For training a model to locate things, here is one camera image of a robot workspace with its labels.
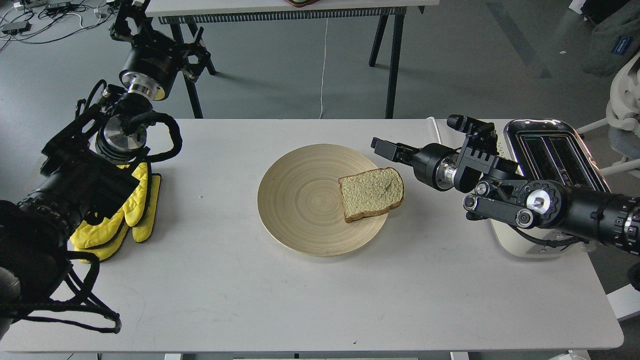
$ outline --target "wooden plate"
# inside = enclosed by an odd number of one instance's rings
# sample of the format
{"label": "wooden plate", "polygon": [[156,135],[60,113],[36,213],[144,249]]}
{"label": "wooden plate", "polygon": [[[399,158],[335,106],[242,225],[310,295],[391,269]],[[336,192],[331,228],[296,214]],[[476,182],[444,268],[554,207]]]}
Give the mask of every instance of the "wooden plate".
{"label": "wooden plate", "polygon": [[359,249],[384,225],[387,214],[347,224],[338,178],[377,166],[348,147],[317,144],[278,159],[262,178],[258,212],[280,243],[313,256]]}

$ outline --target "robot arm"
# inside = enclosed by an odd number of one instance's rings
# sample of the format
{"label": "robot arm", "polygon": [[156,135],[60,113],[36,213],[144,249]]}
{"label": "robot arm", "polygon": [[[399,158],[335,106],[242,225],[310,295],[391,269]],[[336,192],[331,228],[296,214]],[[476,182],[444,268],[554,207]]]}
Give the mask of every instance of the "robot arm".
{"label": "robot arm", "polygon": [[[120,73],[124,87],[101,80],[87,100],[78,102],[85,104],[84,111],[78,108],[76,119],[43,148],[44,183],[17,204],[0,201],[0,338],[9,324],[20,319],[63,322],[100,332],[120,330],[119,315],[92,293],[99,271],[97,257],[67,251],[67,240],[83,220],[96,225],[115,214],[138,185],[131,175],[138,163],[178,155],[182,147],[178,124],[171,116],[154,112],[151,102],[169,96],[179,71],[196,81],[209,60],[200,41],[202,28],[192,44],[177,44],[153,30],[144,14],[147,4],[148,0],[122,1],[110,28],[112,38],[131,43]],[[127,18],[136,23],[137,34],[132,34]],[[190,56],[198,61],[190,63]],[[99,99],[90,106],[100,85]],[[149,155],[146,129],[157,123],[168,128],[173,148]],[[93,137],[97,152],[90,149]],[[124,163],[132,166],[116,166]],[[73,259],[91,264],[84,280],[73,271]],[[64,302],[50,299],[63,281],[74,296]],[[36,310],[96,313],[114,326],[97,328],[29,315]]]}
{"label": "robot arm", "polygon": [[[609,193],[588,168],[583,178],[593,179],[592,188],[571,183],[566,170],[560,168],[553,172],[559,174],[557,179],[522,176],[517,173],[518,163],[499,156],[493,124],[451,115],[447,125],[467,136],[459,152],[438,143],[416,149],[378,138],[371,147],[386,159],[412,166],[415,177],[436,190],[455,187],[463,193],[472,192],[463,201],[469,220],[504,222],[539,245],[564,247],[595,240],[639,255],[640,199]],[[563,131],[549,129],[545,134]],[[580,155],[579,147],[572,149]],[[533,167],[532,174],[545,173],[533,161],[520,165]],[[522,232],[532,227],[558,229],[573,237],[541,240]]]}

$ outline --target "white desk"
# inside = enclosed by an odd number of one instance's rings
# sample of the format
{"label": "white desk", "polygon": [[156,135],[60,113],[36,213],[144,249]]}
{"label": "white desk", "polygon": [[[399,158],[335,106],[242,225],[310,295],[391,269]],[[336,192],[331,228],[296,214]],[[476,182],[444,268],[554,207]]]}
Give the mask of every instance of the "white desk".
{"label": "white desk", "polygon": [[153,0],[147,15],[168,17],[213,13],[295,12],[299,10],[335,10],[357,8],[384,8],[397,6],[437,5],[440,0],[320,0],[315,4],[297,8],[284,0]]}
{"label": "white desk", "polygon": [[[421,147],[425,120],[178,120],[184,148],[163,175],[148,242],[127,239],[102,264],[95,293],[122,315],[120,334],[19,322],[4,351],[273,352],[612,348],[623,335],[587,255],[523,261],[488,222],[465,220],[462,194],[418,182],[373,154],[371,138]],[[168,149],[161,126],[153,152]],[[443,121],[444,144],[462,135]],[[313,258],[263,228],[262,175],[312,143],[393,165],[403,205],[345,256]]]}
{"label": "white desk", "polygon": [[[387,90],[387,107],[385,118],[394,116],[396,103],[396,85],[398,66],[400,62],[400,48],[402,43],[404,15],[407,6],[419,6],[421,11],[427,5],[437,5],[440,0],[321,0],[315,4],[297,8],[284,0],[153,0],[146,14],[158,17],[161,24],[169,24],[173,38],[183,43],[180,24],[187,24],[191,34],[195,36],[198,23],[203,22],[238,22],[262,20],[296,20],[296,19],[324,19],[333,17],[362,17],[380,16],[376,36],[374,37],[369,66],[375,67],[380,51],[380,44],[384,36],[389,15],[393,15],[394,33],[389,65],[389,82]],[[208,49],[215,56],[215,49]],[[212,62],[207,68],[209,74],[215,75],[216,69]],[[195,85],[186,80],[189,100],[193,109],[193,116],[201,119],[202,109]]]}

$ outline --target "chair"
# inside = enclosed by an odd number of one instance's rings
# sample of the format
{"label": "chair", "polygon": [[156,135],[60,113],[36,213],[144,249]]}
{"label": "chair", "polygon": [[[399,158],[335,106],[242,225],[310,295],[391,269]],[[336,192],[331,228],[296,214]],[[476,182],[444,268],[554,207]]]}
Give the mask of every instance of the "chair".
{"label": "chair", "polygon": [[622,160],[601,168],[602,175],[627,172],[640,177],[640,53],[618,71],[609,95],[605,118],[577,129],[578,134],[609,125],[611,148]]}

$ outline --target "oven mitt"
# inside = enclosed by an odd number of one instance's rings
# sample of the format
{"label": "oven mitt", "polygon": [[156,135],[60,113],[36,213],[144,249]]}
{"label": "oven mitt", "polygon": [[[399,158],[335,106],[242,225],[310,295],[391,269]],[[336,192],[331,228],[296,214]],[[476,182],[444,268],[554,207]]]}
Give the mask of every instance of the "oven mitt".
{"label": "oven mitt", "polygon": [[[105,260],[120,248],[130,227],[135,229],[132,233],[136,242],[148,239],[156,215],[160,175],[152,176],[150,165],[141,163],[133,176],[140,184],[111,219],[104,219],[96,226],[83,222],[76,229],[70,239],[76,251],[89,251]],[[152,186],[153,177],[157,183],[155,186]]]}
{"label": "oven mitt", "polygon": [[149,190],[150,197],[147,211],[140,222],[131,229],[131,236],[136,243],[141,243],[149,239],[149,236],[151,236],[151,232],[154,229],[154,223],[156,222],[156,210],[158,207],[158,195],[160,194],[162,175],[153,174],[151,178],[151,188]]}
{"label": "oven mitt", "polygon": [[[145,215],[140,221],[134,226],[131,227],[131,234],[133,240],[137,243],[141,243],[149,239],[151,232],[154,228],[154,223],[156,219],[156,209],[157,209],[157,200],[158,194],[160,192],[160,183],[162,180],[162,176],[160,174],[153,174],[152,176],[152,184],[151,189],[149,191],[150,198],[147,202],[148,208],[145,212]],[[118,251],[120,246],[122,246],[122,242],[127,237],[127,233],[129,232],[130,227],[127,225],[126,221],[121,221],[121,227],[116,232],[115,236],[104,243],[103,245],[99,245],[96,247],[91,247],[89,249],[79,249],[75,248],[75,251],[85,251],[94,253],[100,261],[107,260],[113,254]]]}

